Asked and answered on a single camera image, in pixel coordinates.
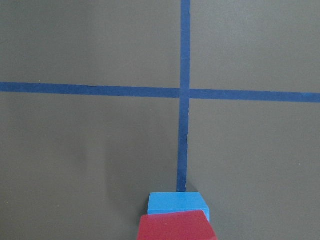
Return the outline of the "blue cube block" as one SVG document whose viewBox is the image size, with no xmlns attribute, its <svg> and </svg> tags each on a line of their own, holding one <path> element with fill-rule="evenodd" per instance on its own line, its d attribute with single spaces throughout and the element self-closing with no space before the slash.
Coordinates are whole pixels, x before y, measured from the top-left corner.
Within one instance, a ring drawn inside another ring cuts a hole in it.
<svg viewBox="0 0 320 240">
<path fill-rule="evenodd" d="M 210 208 L 199 192 L 152 192 L 149 195 L 148 215 L 200 210 L 210 222 Z"/>
</svg>

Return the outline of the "red cube block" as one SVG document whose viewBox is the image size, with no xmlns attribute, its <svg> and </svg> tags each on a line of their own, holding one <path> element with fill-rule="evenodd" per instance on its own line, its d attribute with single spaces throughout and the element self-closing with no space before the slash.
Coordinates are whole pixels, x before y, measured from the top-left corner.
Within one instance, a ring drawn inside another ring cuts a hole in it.
<svg viewBox="0 0 320 240">
<path fill-rule="evenodd" d="M 138 240 L 216 240 L 202 210 L 147 214 L 139 222 Z"/>
</svg>

